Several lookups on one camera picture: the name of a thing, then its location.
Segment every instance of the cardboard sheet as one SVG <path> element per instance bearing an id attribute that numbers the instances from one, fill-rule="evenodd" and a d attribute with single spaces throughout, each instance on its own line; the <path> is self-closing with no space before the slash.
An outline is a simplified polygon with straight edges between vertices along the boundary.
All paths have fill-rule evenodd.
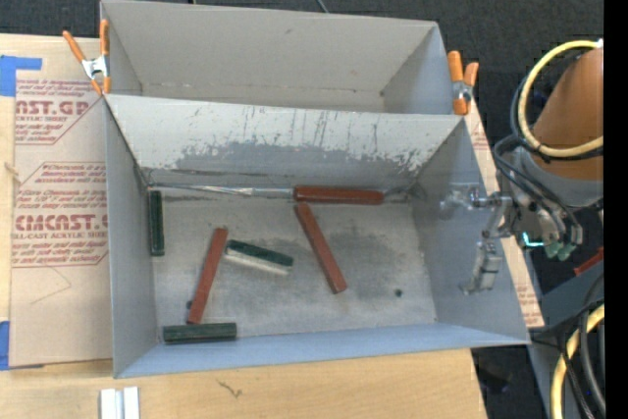
<path id="1" fill-rule="evenodd" d="M 98 54 L 97 40 L 78 43 Z M 62 37 L 2 35 L 0 54 L 40 68 L 15 73 L 3 174 L 13 184 L 9 365 L 110 357 L 102 100 Z"/>

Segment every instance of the cardboard box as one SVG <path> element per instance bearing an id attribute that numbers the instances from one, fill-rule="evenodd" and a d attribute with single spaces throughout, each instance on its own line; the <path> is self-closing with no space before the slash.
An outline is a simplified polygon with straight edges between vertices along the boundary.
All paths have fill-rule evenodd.
<path id="1" fill-rule="evenodd" d="M 103 0 L 114 374 L 128 377 L 526 343 L 508 268 L 465 295 L 491 210 L 441 218 L 483 176 L 432 22 Z M 333 294 L 295 218 L 297 185 L 375 188 L 312 204 L 348 289 Z M 163 193 L 150 254 L 146 191 Z M 288 275 L 223 258 L 204 323 L 232 341 L 164 344 L 183 325 L 214 229 L 290 255 Z"/>

